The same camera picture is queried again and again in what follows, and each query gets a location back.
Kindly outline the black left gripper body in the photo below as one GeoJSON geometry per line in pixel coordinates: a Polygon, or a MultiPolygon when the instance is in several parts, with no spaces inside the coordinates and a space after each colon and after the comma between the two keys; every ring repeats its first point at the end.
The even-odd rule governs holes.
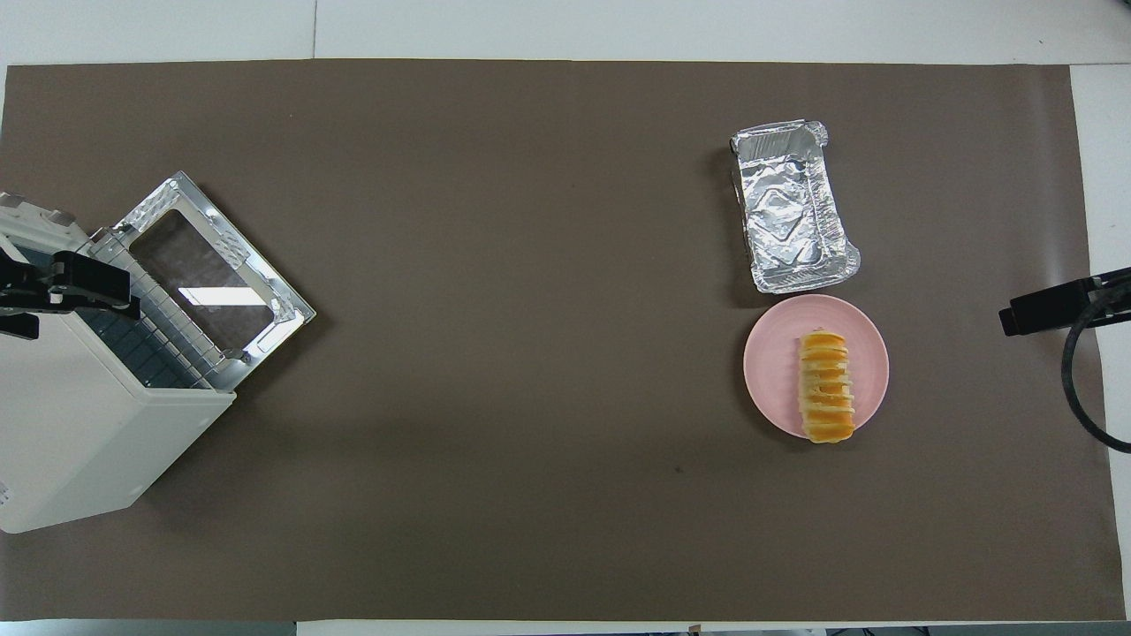
{"type": "Polygon", "coordinates": [[[72,313],[74,310],[107,311],[128,306],[131,278],[128,270],[74,251],[57,251],[44,264],[17,261],[3,253],[1,307],[21,313],[72,313]]]}

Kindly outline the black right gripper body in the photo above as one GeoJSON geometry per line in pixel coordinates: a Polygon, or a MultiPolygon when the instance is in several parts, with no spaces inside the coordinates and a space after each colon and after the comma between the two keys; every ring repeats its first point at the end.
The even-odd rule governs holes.
{"type": "Polygon", "coordinates": [[[1105,270],[1017,296],[998,311],[1005,337],[1069,329],[1100,292],[1128,287],[1130,269],[1105,270]]]}

